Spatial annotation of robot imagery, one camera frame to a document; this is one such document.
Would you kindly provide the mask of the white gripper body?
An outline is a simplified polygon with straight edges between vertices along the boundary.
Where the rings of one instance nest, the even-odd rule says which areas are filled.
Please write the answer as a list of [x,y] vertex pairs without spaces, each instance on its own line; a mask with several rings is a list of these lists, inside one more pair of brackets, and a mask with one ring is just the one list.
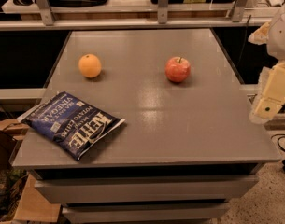
[[259,78],[260,105],[285,105],[285,61],[278,61],[272,68],[264,67]]

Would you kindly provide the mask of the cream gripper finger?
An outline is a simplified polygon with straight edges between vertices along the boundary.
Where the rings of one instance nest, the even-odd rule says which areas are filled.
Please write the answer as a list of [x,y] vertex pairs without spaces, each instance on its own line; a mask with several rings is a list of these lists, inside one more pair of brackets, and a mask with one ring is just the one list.
[[264,23],[260,28],[250,34],[248,41],[255,45],[266,44],[268,41],[269,28],[270,22]]
[[262,95],[256,95],[251,105],[249,120],[255,124],[265,124],[272,120],[281,108],[282,105],[264,99]]

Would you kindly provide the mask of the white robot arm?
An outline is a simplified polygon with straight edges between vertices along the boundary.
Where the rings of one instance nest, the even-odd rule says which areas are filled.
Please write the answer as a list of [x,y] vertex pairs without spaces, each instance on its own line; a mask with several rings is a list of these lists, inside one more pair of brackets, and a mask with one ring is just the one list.
[[249,119],[255,124],[272,120],[285,105],[285,3],[273,19],[252,33],[248,41],[266,44],[267,53],[278,60],[272,67],[264,67],[258,80]]

